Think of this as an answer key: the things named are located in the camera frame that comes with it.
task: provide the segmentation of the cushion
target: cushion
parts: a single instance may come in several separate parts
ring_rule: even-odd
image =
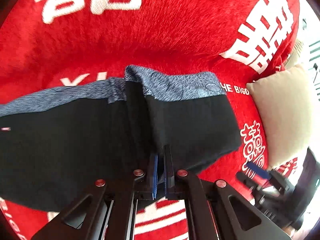
[[[307,150],[315,119],[314,88],[302,65],[248,83],[265,129],[269,168]]]

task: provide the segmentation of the red fleece blanket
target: red fleece blanket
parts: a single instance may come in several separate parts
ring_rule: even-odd
[[[268,148],[245,86],[284,69],[298,16],[299,0],[19,0],[0,29],[0,104],[121,77],[130,64],[171,75],[212,71],[245,143],[199,177],[224,179],[250,199],[235,174],[254,178],[245,164],[266,168]],[[4,200],[1,208],[21,239],[53,217]],[[135,239],[186,239],[185,218],[183,202],[159,201],[137,215]]]

